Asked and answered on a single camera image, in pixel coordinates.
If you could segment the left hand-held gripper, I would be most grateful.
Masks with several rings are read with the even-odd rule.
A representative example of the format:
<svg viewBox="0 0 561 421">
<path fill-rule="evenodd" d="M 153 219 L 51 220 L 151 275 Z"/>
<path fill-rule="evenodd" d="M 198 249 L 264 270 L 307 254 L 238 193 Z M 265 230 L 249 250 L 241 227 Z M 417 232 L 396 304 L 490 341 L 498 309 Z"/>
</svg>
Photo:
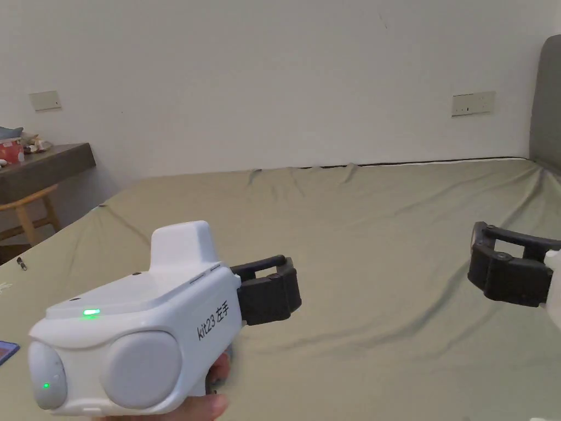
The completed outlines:
<svg viewBox="0 0 561 421">
<path fill-rule="evenodd" d="M 205 394 L 242 322 L 284 321 L 301 305 L 290 257 L 229 268 L 206 221 L 162 227 L 147 271 L 53 305 L 31 328 L 34 398 L 55 416 L 171 412 Z"/>
</svg>

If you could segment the person's left hand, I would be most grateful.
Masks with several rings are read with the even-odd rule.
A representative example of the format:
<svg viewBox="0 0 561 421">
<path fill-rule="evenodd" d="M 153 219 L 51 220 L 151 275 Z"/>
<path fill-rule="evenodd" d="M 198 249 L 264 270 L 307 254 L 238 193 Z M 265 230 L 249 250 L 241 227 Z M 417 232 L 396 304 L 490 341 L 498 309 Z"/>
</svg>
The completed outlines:
<svg viewBox="0 0 561 421">
<path fill-rule="evenodd" d="M 211 384 L 226 380 L 231 369 L 231 352 L 221 354 L 208 372 Z M 166 414 L 150 416 L 101 417 L 94 420 L 216 420 L 228 408 L 228 398 L 224 394 L 212 393 L 205 396 L 188 397 L 182 405 Z"/>
</svg>

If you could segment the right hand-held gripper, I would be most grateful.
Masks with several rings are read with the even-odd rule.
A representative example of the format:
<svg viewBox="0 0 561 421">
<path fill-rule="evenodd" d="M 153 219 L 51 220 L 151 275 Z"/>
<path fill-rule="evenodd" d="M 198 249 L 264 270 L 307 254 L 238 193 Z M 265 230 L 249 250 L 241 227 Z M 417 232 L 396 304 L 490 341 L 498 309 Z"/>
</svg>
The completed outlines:
<svg viewBox="0 0 561 421">
<path fill-rule="evenodd" d="M 496 241 L 522 247 L 523 258 L 495 251 Z M 467 277 L 486 298 L 528 307 L 543 304 L 560 329 L 560 240 L 479 221 L 473 227 L 471 249 Z"/>
</svg>

